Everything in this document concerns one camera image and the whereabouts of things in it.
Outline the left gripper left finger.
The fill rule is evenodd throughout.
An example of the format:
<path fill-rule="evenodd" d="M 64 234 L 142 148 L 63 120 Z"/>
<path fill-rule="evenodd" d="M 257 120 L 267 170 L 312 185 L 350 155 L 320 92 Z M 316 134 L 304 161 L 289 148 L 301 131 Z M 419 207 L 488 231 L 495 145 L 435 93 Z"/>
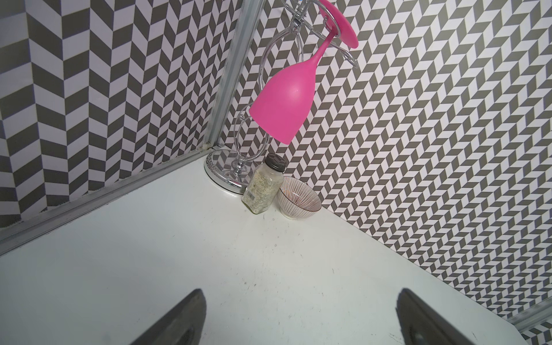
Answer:
<path fill-rule="evenodd" d="M 199 344 L 206 312 L 205 295 L 201 289 L 195 289 L 135 339 L 132 345 Z"/>

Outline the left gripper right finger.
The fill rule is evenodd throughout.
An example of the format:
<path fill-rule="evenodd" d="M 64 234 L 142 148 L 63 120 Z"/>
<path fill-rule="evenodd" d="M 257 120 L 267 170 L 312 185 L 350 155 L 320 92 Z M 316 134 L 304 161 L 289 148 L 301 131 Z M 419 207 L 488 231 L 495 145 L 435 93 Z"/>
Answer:
<path fill-rule="evenodd" d="M 408 288 L 398 295 L 396 313 L 406 345 L 474 344 Z"/>

